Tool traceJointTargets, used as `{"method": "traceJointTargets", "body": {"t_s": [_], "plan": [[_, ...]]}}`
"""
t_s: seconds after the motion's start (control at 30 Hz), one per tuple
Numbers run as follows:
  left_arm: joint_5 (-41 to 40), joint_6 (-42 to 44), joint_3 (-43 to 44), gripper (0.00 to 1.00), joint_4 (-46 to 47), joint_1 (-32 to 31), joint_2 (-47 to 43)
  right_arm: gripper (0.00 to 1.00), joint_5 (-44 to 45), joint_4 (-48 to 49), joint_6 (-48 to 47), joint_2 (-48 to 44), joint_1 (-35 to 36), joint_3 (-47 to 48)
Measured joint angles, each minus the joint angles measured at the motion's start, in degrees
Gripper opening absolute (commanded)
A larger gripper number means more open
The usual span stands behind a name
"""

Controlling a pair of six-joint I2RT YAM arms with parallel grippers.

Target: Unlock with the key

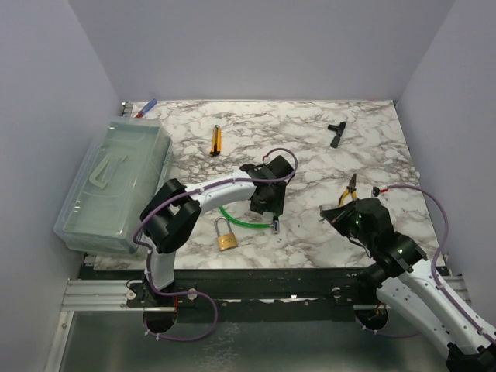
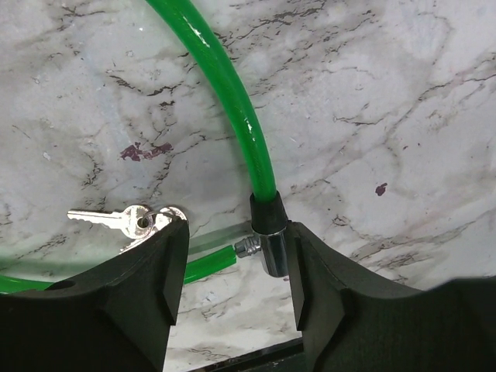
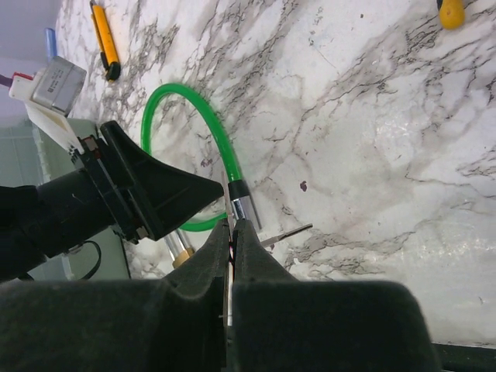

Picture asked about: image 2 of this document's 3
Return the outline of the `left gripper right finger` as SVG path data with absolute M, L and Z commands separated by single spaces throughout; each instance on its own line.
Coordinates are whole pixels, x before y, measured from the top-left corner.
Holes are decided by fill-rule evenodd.
M 493 371 L 495 280 L 426 291 L 328 247 L 300 222 L 287 231 L 295 322 L 310 371 Z

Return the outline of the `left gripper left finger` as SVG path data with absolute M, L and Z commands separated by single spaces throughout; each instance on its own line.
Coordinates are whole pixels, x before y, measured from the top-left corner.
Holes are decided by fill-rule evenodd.
M 42 291 L 1 297 L 3 371 L 160 371 L 188 258 L 182 219 Z

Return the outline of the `silver keys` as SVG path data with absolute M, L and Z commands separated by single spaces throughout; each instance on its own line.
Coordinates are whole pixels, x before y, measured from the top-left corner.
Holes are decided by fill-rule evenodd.
M 90 222 L 109 229 L 119 230 L 132 242 L 120 249 L 120 253 L 131 250 L 176 220 L 187 221 L 186 215 L 177 207 L 166 206 L 155 211 L 144 205 L 131 205 L 121 212 L 89 212 L 70 210 L 71 220 Z

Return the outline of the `green cable lock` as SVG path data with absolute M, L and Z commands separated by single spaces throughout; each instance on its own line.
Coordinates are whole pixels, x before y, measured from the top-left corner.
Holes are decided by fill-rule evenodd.
M 255 199 L 271 202 L 276 181 L 263 130 L 227 52 L 191 1 L 146 1 L 196 60 L 229 118 L 247 165 Z M 186 265 L 184 284 L 199 281 L 236 263 L 232 246 Z M 1 275 L 1 294 L 45 290 L 52 283 Z

